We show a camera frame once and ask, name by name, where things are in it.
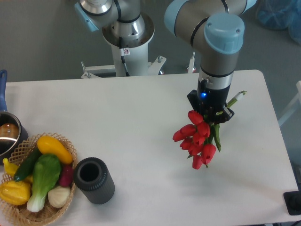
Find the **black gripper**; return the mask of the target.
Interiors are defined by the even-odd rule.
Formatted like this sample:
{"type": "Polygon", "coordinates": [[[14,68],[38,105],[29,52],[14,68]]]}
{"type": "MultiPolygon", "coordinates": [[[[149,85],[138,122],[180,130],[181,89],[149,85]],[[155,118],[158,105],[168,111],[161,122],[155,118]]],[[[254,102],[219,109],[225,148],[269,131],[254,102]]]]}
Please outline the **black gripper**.
{"type": "Polygon", "coordinates": [[[198,82],[197,89],[192,90],[187,98],[193,110],[206,117],[209,123],[225,123],[235,115],[226,103],[229,89],[230,86],[224,89],[211,89],[209,82],[202,80],[198,82]]]}

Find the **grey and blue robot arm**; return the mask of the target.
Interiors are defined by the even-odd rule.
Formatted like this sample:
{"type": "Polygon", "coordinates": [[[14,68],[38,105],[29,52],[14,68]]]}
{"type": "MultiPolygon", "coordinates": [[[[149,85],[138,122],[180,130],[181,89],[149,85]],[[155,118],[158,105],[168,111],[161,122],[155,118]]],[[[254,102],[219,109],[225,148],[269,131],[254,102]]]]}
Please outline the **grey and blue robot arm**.
{"type": "MultiPolygon", "coordinates": [[[[201,54],[198,87],[188,94],[192,108],[212,124],[229,121],[226,99],[245,25],[240,15],[253,0],[174,0],[164,15],[166,28],[201,54]]],[[[91,31],[110,44],[118,77],[150,73],[148,44],[154,25],[138,0],[79,0],[75,10],[91,31]]]]}

